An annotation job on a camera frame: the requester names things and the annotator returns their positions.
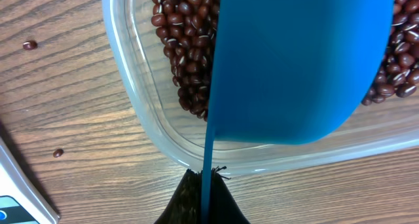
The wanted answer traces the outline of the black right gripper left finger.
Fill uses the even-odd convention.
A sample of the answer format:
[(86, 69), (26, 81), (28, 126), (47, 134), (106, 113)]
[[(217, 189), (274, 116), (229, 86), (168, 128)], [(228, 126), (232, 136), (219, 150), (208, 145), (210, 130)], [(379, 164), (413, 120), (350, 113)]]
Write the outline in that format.
[(155, 224), (199, 224), (201, 173), (188, 169)]

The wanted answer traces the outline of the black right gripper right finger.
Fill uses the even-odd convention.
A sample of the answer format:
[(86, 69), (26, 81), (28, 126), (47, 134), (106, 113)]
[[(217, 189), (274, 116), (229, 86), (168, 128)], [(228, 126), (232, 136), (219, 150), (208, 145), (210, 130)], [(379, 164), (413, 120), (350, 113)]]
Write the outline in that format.
[(216, 167), (211, 171), (209, 224), (250, 224), (225, 184), (225, 177), (219, 174), (226, 168)]

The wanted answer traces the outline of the blue plastic measuring scoop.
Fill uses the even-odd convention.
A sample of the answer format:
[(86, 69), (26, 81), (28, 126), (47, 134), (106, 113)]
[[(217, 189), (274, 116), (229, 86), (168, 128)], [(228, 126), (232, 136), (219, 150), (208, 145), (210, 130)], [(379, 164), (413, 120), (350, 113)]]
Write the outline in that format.
[(210, 218), (213, 143), (302, 144), (336, 130), (382, 61), (393, 0), (221, 0), (204, 149)]

